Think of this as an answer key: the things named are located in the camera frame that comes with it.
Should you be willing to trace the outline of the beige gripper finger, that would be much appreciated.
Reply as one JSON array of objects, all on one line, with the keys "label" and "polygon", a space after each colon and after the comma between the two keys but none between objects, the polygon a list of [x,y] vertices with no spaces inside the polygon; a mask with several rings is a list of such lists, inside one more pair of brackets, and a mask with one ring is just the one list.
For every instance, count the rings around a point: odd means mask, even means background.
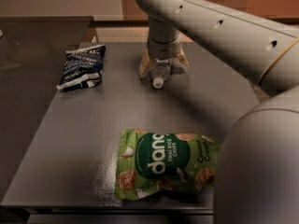
[{"label": "beige gripper finger", "polygon": [[155,67],[155,59],[145,50],[142,54],[141,63],[138,68],[138,74],[141,79],[145,78],[148,73]]},{"label": "beige gripper finger", "polygon": [[185,74],[189,69],[189,63],[184,54],[177,56],[171,60],[171,74]]}]

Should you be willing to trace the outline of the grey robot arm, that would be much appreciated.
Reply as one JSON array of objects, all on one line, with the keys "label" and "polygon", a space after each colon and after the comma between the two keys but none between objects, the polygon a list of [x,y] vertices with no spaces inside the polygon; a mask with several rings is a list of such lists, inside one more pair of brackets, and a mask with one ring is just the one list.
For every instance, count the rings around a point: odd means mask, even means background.
[{"label": "grey robot arm", "polygon": [[167,25],[208,51],[224,87],[268,98],[227,129],[217,164],[213,224],[299,224],[297,29],[205,0],[136,0],[150,19],[149,53],[165,59]]}]

